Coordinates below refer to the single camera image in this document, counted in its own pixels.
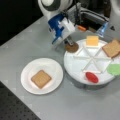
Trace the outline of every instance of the bread slice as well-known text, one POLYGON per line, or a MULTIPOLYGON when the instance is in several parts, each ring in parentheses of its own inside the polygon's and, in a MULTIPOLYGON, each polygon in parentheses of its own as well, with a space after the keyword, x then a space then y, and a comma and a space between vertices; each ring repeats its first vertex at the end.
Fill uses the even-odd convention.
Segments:
POLYGON ((108 57, 114 58, 120 54, 120 42, 116 39, 102 47, 108 57))
POLYGON ((31 80, 41 89, 43 88, 52 78, 43 70, 40 70, 35 74, 31 80))

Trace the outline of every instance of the black object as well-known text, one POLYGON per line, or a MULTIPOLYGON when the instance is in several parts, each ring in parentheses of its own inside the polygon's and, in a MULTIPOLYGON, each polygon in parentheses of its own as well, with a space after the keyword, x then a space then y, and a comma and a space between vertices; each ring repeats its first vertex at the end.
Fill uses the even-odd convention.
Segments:
POLYGON ((113 31, 115 31, 115 27, 114 26, 111 26, 111 28, 110 28, 111 30, 113 30, 113 31))
POLYGON ((40 120, 0 82, 0 120, 40 120))
POLYGON ((75 2, 75 7, 76 7, 76 11, 74 12, 74 17, 75 17, 75 25, 80 25, 81 21, 80 21, 80 13, 79 13, 79 9, 77 7, 77 1, 74 0, 75 2))
POLYGON ((42 16, 37 0, 0 0, 0 44, 42 16))

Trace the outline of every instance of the white plate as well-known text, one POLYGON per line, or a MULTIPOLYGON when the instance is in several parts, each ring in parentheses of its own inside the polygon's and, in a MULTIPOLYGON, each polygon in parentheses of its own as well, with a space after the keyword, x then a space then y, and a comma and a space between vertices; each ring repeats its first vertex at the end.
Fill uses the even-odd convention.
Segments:
POLYGON ((33 94, 46 94, 55 90, 63 79, 63 70, 59 63, 49 58, 40 58, 30 62, 21 73, 22 86, 30 93, 33 94), (44 88, 38 88, 31 78, 39 70, 44 70, 48 73, 52 80, 44 86, 44 88))
POLYGON ((72 78, 74 78, 80 83, 87 85, 103 85, 115 78, 106 71, 106 68, 110 63, 116 63, 116 61, 118 61, 119 58, 116 57, 115 59, 111 59, 110 61, 110 59, 106 56, 104 51, 100 50, 101 47, 106 44, 106 42, 99 40, 98 47, 96 48, 87 48, 87 46, 85 45, 86 39, 80 40, 77 43, 79 44, 79 50, 76 53, 66 52, 64 55, 65 69, 72 78), (86 49, 88 49, 88 54, 85 50, 80 50, 83 46, 86 47, 86 49), (97 68, 95 68, 96 64, 102 72, 97 71, 97 68), (86 80, 84 71, 95 71, 95 74, 99 78, 99 82, 95 84, 86 80))

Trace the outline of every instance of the tabletop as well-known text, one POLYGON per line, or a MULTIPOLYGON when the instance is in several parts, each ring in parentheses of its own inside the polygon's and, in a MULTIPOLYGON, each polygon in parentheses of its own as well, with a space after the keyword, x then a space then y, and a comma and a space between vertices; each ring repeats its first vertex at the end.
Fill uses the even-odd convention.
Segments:
MULTIPOLYGON (((77 41, 93 33, 76 31, 77 41)), ((119 120, 120 77, 105 88, 89 91, 71 83, 64 69, 64 45, 54 49, 44 17, 0 47, 0 81, 42 120, 119 120), (32 60, 52 58, 63 68, 61 85, 46 95, 34 95, 21 85, 21 72, 32 60)))

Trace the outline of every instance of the square food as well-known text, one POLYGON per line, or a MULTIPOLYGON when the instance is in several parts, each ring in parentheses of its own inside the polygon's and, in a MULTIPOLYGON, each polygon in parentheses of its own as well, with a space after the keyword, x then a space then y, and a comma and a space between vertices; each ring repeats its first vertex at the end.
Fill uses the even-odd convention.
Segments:
POLYGON ((31 80, 41 89, 43 88, 52 78, 44 71, 40 70, 36 73, 31 80))
POLYGON ((87 36, 86 45, 87 46, 98 46, 99 37, 98 36, 87 36))

